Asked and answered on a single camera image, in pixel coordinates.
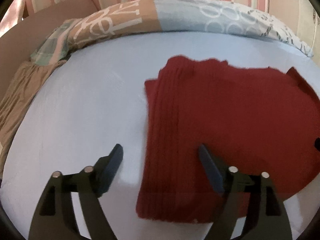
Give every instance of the metal screw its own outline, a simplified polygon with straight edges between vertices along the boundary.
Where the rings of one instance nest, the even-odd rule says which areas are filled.
[[[261,175],[262,175],[262,177],[264,177],[265,179],[267,179],[267,178],[269,178],[270,177],[270,175],[269,175],[269,173],[267,173],[267,172],[263,172],[263,173],[261,173]]]
[[[84,172],[85,172],[85,173],[93,172],[93,167],[92,167],[92,166],[86,166],[86,167],[84,168]]]
[[[235,167],[235,166],[230,166],[229,167],[229,171],[232,172],[232,173],[236,173],[236,172],[238,172],[238,168]]]
[[[57,178],[60,177],[62,175],[61,171],[55,171],[54,173],[52,173],[52,177]]]

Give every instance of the light blue surface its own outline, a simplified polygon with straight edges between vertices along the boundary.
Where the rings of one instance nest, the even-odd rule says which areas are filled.
[[[124,147],[123,164],[100,203],[118,239],[199,240],[210,224],[174,224],[138,219],[135,213],[147,133],[144,81],[156,78],[169,57],[215,57],[239,67],[296,66],[320,95],[320,68],[280,42],[212,33],[151,33],[105,41],[74,53],[35,97],[13,140],[0,189],[2,205],[28,237],[38,199],[53,171],[79,172]],[[320,178],[287,200],[294,237],[320,206]],[[73,194],[80,232],[88,232]],[[233,236],[239,235],[244,219]]]

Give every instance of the folded red cloth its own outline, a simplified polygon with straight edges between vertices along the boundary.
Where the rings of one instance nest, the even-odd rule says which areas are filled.
[[[198,159],[205,143],[246,174],[270,174],[287,199],[320,172],[320,101],[294,68],[240,69],[215,59],[168,60],[145,82],[148,141],[140,218],[211,222],[222,198]],[[246,201],[239,216],[246,213]]]

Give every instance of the ribbed fabric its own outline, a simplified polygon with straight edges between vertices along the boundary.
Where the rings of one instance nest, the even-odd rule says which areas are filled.
[[[177,56],[145,87],[148,141],[136,207],[141,218],[213,220],[222,198],[198,159],[201,143],[243,173],[267,171],[283,199],[320,172],[314,146],[320,102],[294,68],[286,75]],[[241,204],[239,216],[246,213],[247,198]]]

